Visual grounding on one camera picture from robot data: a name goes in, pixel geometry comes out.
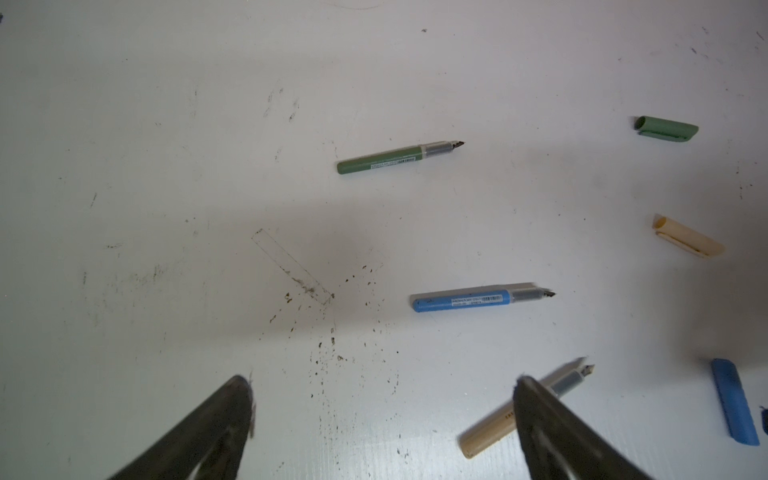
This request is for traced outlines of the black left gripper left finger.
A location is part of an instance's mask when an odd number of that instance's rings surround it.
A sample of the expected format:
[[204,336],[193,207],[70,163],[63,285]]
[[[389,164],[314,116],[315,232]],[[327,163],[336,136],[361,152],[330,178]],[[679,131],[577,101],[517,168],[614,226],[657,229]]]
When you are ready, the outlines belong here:
[[251,385],[235,375],[114,479],[235,479],[252,430]]

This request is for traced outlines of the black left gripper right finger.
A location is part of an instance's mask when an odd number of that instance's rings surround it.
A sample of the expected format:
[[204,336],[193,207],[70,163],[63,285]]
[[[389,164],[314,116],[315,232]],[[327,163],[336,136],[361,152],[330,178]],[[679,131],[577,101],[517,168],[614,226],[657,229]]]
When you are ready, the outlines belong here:
[[531,376],[513,394],[517,433],[533,479],[647,479]]

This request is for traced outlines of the blue pen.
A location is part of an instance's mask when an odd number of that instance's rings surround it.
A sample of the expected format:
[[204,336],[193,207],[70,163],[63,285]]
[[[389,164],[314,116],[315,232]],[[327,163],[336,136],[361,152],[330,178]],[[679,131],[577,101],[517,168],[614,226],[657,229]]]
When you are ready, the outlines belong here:
[[411,306],[415,312],[426,313],[489,306],[504,306],[519,302],[539,301],[546,298],[552,298],[555,295],[556,293],[554,291],[538,286],[526,288],[499,287],[495,290],[484,292],[422,297],[415,299]]

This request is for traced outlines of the blue pen cap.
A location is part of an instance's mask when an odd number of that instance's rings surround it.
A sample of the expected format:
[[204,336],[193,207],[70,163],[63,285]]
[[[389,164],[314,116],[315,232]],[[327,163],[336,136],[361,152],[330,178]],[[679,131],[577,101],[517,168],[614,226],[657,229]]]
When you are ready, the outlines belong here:
[[730,360],[715,358],[710,366],[731,438],[743,445],[759,446],[757,430],[736,365]]

